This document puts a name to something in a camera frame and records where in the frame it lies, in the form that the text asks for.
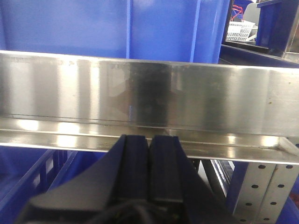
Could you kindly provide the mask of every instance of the black cable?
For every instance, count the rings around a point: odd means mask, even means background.
[[[142,202],[138,200],[131,200],[128,202],[123,202],[117,204],[115,206],[109,207],[105,211],[93,216],[91,219],[87,220],[84,224],[103,224],[109,219],[116,216],[117,213],[128,213],[130,212],[132,215],[132,210],[136,211],[142,222],[144,224],[154,224],[154,219],[150,212],[158,215],[161,219],[171,219],[171,216],[166,213],[166,211],[160,210],[157,206],[150,204],[148,202]]]

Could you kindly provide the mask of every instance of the blue plastic crate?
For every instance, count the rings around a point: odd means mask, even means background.
[[[217,63],[229,0],[2,0],[0,48]]]
[[[282,0],[271,0],[259,3],[261,8],[260,20],[258,23],[256,45],[269,47],[269,41],[273,35],[273,29],[276,24]]]
[[[57,177],[49,187],[49,190],[54,189],[79,175],[99,160],[104,154],[105,153],[96,152],[70,152],[68,160],[65,162]]]
[[[45,192],[65,160],[55,150],[0,147],[0,223],[13,223],[31,196]]]
[[[291,190],[292,193],[299,195],[299,177],[294,183]],[[293,202],[293,200],[288,197],[285,202],[283,209],[277,219],[276,224],[298,224],[299,223],[299,209]]]
[[[249,5],[250,3],[253,3],[253,1],[251,0],[235,0],[234,1],[234,5],[240,6],[243,8],[243,13],[245,12],[247,5]]]

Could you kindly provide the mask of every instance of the metal angle bracket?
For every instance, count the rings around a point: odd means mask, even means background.
[[[227,208],[244,224],[274,224],[298,176],[299,167],[235,162]]]

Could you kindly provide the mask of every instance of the white plastic basket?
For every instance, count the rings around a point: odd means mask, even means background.
[[[230,21],[226,40],[227,41],[247,41],[254,24],[255,23],[248,22],[248,21],[243,21],[243,22]]]

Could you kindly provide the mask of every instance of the blue storage bin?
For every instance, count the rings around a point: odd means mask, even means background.
[[[65,159],[55,150],[0,147],[0,223],[13,223],[31,196],[45,192]]]
[[[291,193],[299,195],[299,177],[297,178]],[[285,202],[284,208],[277,219],[276,224],[298,224],[299,223],[299,209],[293,202],[293,200],[288,197]]]
[[[256,45],[268,47],[273,28],[276,24],[279,11],[281,9],[282,0],[271,0],[259,3],[258,8],[261,8],[260,20],[258,24]]]
[[[234,5],[240,6],[243,8],[243,13],[245,12],[247,5],[249,5],[250,3],[253,3],[253,1],[251,0],[235,0],[234,1]]]
[[[17,51],[217,63],[229,2],[2,0],[0,47]]]
[[[70,152],[68,160],[49,187],[49,190],[54,189],[79,175],[99,160],[104,154],[105,153],[96,152]]]

